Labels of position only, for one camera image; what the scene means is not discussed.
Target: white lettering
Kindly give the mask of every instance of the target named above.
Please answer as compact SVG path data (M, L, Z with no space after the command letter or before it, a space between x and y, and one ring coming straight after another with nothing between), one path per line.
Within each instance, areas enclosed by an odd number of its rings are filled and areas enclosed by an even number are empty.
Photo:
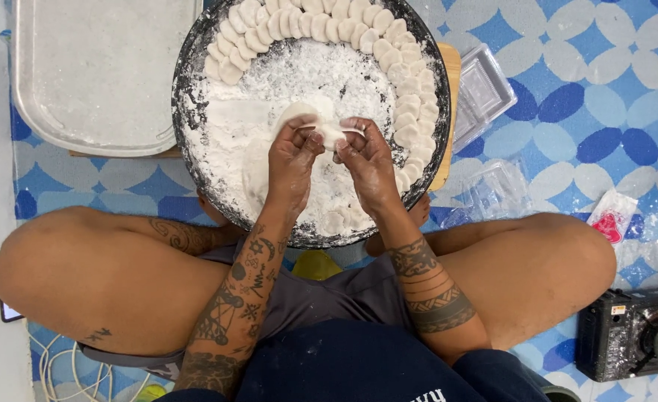
M433 398L433 402L445 402L445 398L443 397L443 393L440 389L435 390L435 393L438 394L438 399L435 398L433 391L431 391L431 398Z

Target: black tray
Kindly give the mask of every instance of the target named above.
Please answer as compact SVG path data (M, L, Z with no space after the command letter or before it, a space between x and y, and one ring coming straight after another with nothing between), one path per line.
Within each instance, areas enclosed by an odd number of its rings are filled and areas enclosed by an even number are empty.
M190 127L194 130L198 127L199 122L207 121L205 115L205 107L199 102L195 101L192 96L192 84L202 79L206 79L202 72L205 68L205 56L207 51L205 48L209 42L213 40L216 30L220 22L227 18L227 10L233 4L238 3L234 0L217 0L212 1L209 7L198 17L198 20L192 25L185 42L182 44L181 53L178 57L178 63L175 66L175 79L173 80L173 96L171 103L173 106L173 127L175 128L175 137L178 140L178 146L181 149L182 158L185 160L185 166L190 171L192 179L198 186L200 192L205 195L210 202L217 207L217 209L227 217L230 221L245 230L250 230L254 222L242 216L238 211L229 205L220 203L218 194L207 186L207 178L199 170L195 157L190 153L188 144L185 141L184 129ZM411 208L423 193L428 189L428 186L433 181L438 167L443 160L445 147L448 142L448 133L450 127L450 90L448 85L448 75L445 72L445 65L441 57L441 52L428 30L428 27L423 23L421 18L416 14L413 8L405 2L405 0L384 0L384 7L391 10L396 18L403 18L406 21L408 30L415 36L418 42L425 42L425 53L434 61L428 64L428 68L432 69L435 73L435 87L436 95L438 96L438 108L440 109L438 115L438 122L435 125L434 138L436 140L436 150L433 153L431 161L423 170L423 177L411 186L403 197L403 204L406 208ZM278 46L277 42L272 44L271 47ZM258 60L266 57L272 52L260 54ZM194 105L188 108L188 103L192 102ZM389 141L392 147L396 147L393 140ZM297 231L297 227L292 231L289 240L289 246L302 249L326 249L349 245L361 240L365 240L377 232L376 227L371 227L359 233L353 233L350 237L336 236L322 236L316 233L308 224L301 227L302 230Z

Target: leg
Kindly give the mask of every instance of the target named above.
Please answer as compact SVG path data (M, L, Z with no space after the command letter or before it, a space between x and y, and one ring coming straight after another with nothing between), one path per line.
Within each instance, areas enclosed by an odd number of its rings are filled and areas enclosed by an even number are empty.
M30 320L105 351L184 348L229 266L111 224L123 219L130 217L72 207L24 224L0 251L0 297Z
M524 342L592 303L616 272L604 236L567 215L469 224L430 238L498 349ZM482 240L467 244L471 239Z

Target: blue patterned mat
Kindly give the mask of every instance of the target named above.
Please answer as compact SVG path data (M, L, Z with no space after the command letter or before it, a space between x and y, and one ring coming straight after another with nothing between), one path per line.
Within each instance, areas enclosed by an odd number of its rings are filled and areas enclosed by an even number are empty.
M610 187L637 198L637 214L617 247L615 285L658 285L658 0L409 2L438 41L461 53L487 43L519 98L483 137L453 157L449 181L431 195L431 219L422 229L449 225L463 206L462 179L490 160L519 154L537 210L586 219ZM210 223L195 201L194 185L181 161L69 157L39 140L13 106L11 112L20 223L70 205ZM359 246L331 254L346 268L367 261ZM291 266L296 256L290 252L285 264ZM37 325L29 329L43 344L55 337ZM594 383L575 370L575 331L571 318L512 352L585 402L658 401L658 376ZM51 356L72 345L59 339ZM35 343L31 349L37 398L45 401L38 369L43 350ZM113 370L113 400L128 401L146 375ZM92 384L98 364L79 357L77 373L81 383ZM78 392L69 353L55 361L52 378L58 396ZM101 391L107 395L108 380Z

